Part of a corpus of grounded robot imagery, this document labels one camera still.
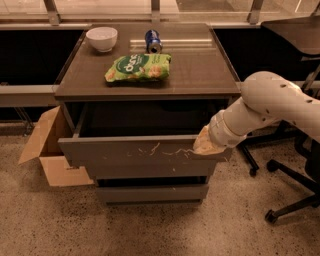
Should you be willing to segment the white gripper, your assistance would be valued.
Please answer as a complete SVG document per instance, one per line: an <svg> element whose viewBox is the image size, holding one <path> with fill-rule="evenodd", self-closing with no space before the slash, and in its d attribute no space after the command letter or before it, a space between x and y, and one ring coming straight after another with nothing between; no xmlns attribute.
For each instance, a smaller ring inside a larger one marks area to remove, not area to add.
<svg viewBox="0 0 320 256"><path fill-rule="evenodd" d="M215 114L208 126L204 126L193 144L193 152L198 155L219 154L226 148L233 148L244 141L246 135L237 135L228 127L223 117L224 110Z"/></svg>

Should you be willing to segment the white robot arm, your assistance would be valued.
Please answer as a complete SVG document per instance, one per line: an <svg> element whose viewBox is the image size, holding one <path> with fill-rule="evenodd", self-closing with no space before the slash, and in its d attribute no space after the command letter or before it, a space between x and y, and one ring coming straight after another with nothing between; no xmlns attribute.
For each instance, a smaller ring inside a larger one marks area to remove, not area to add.
<svg viewBox="0 0 320 256"><path fill-rule="evenodd" d="M291 81L267 71L248 76L240 86L241 96L220 110L197 136L193 152L222 153L234 148L255 130L284 120L320 142L320 101L305 94Z"/></svg>

